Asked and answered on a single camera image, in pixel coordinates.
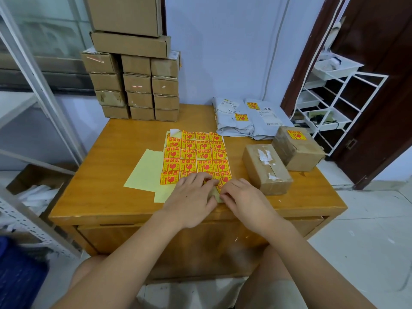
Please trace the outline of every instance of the person's right hand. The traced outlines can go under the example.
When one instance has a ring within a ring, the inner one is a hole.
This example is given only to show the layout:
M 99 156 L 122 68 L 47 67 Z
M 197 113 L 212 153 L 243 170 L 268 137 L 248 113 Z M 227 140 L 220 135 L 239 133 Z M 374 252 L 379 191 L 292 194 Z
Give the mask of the person's right hand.
M 232 179 L 226 183 L 220 198 L 234 215 L 251 231 L 267 237 L 278 219 L 282 219 L 260 190 L 245 179 Z

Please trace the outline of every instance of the hand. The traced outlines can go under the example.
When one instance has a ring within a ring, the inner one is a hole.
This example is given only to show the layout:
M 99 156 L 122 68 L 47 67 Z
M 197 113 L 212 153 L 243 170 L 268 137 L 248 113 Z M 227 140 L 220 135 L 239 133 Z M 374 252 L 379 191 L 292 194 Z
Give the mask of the hand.
M 181 178 L 164 203 L 164 210 L 177 219 L 181 229 L 197 226 L 218 204 L 214 196 L 209 201 L 207 199 L 209 192 L 219 182 L 211 179 L 206 172 L 192 173 Z
M 226 183 L 220 198 L 246 228 L 266 239 L 273 223 L 281 219 L 265 195 L 245 179 Z

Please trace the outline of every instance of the white package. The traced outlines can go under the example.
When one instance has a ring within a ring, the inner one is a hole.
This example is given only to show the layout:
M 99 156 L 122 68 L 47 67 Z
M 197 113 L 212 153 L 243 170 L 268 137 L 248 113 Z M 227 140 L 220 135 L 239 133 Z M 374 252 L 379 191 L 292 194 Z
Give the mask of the white package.
M 253 122 L 247 116 L 248 110 L 243 100 L 213 98 L 216 115 L 216 133 L 229 137 L 249 137 L 253 134 Z
M 272 140 L 280 126 L 293 127 L 291 120 L 279 106 L 273 106 L 269 101 L 245 99 L 254 131 L 251 135 L 254 140 Z

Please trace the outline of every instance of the person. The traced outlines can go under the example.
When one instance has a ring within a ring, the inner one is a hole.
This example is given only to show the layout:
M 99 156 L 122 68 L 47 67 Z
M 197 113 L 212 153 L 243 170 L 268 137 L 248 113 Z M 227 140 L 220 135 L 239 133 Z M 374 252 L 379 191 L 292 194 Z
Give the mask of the person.
M 208 199 L 217 183 L 207 173 L 181 178 L 163 208 L 115 252 L 79 266 L 69 291 L 52 308 L 136 305 L 137 292 L 171 239 L 181 229 L 197 226 L 217 206 L 214 197 Z M 236 309 L 375 308 L 247 180 L 230 180 L 220 197 L 248 229 L 269 242 L 260 265 L 240 289 Z

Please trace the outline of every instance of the shipping package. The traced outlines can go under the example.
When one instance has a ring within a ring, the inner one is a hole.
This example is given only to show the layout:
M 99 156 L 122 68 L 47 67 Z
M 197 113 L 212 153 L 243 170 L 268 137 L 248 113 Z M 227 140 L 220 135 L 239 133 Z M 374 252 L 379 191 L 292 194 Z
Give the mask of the shipping package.
M 106 32 L 91 34 L 93 45 L 99 52 L 167 58 L 170 53 L 170 37 L 147 38 Z
M 155 36 L 162 34 L 160 0 L 87 0 L 96 30 Z
M 270 144 L 246 145 L 242 160 L 250 183 L 264 195 L 285 194 L 293 179 Z
M 152 93 L 150 76 L 123 74 L 124 88 L 128 92 Z
M 119 119 L 129 119 L 130 109 L 129 106 L 125 107 L 108 107 L 102 106 L 103 113 L 107 118 L 119 118 Z
M 153 94 L 179 95 L 179 82 L 172 77 L 152 77 Z
M 178 109 L 154 109 L 154 116 L 156 120 L 161 121 L 178 121 L 179 110 Z
M 97 52 L 93 46 L 82 52 L 82 60 L 87 72 L 99 74 L 116 74 L 119 72 L 115 57 L 110 53 Z
M 130 113 L 131 113 L 131 119 L 135 119 L 135 120 L 154 120 L 155 119 L 155 110 L 153 108 L 131 107 Z
M 95 90 L 123 91 L 120 74 L 89 74 Z
M 170 51 L 165 59 L 152 58 L 150 60 L 153 76 L 178 77 L 180 69 L 180 52 Z
M 325 158 L 323 148 L 305 128 L 279 127 L 272 146 L 290 171 L 311 171 Z
M 127 101 L 130 107 L 153 108 L 152 93 L 127 92 Z
M 249 137 L 253 134 L 253 123 L 247 115 L 243 100 L 213 98 L 216 116 L 216 133 L 229 137 Z
M 179 96 L 153 95 L 154 107 L 162 109 L 179 109 Z
M 152 75 L 150 70 L 150 58 L 141 56 L 122 55 L 121 64 L 123 65 L 123 72 L 130 74 L 145 74 Z
M 126 98 L 123 91 L 95 91 L 95 93 L 99 104 L 102 106 L 126 106 Z
M 280 126 L 293 127 L 283 109 L 271 102 L 247 98 L 245 105 L 254 126 L 253 140 L 271 140 Z

